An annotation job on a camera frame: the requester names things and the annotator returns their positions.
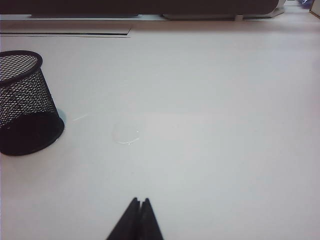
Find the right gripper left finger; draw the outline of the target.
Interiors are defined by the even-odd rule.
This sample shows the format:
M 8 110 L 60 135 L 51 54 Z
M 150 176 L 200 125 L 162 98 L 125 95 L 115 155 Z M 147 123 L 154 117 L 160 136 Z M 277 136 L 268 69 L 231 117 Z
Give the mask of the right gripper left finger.
M 140 201 L 134 197 L 106 238 L 107 240 L 135 240 L 138 236 Z

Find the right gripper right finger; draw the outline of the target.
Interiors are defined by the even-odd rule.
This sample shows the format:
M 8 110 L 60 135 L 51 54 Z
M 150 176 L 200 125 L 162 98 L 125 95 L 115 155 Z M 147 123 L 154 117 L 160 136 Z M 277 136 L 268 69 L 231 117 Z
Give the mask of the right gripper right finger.
M 138 222 L 139 240 L 164 240 L 149 198 L 141 205 Z

